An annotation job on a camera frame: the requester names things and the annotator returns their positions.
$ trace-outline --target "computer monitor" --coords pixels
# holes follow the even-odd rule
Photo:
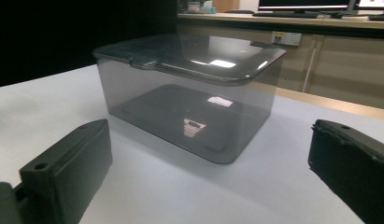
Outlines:
[[[357,0],[355,10],[383,10],[384,0]]]
[[[260,0],[258,11],[338,11],[347,10],[348,3],[349,0]]]

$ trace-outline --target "clear plastic box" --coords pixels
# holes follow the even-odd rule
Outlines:
[[[234,161],[270,115],[285,50],[207,35],[96,49],[108,112],[215,163]]]

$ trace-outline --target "wall outlet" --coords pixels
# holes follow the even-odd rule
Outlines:
[[[302,34],[275,31],[271,36],[271,43],[279,45],[299,46],[301,39]]]

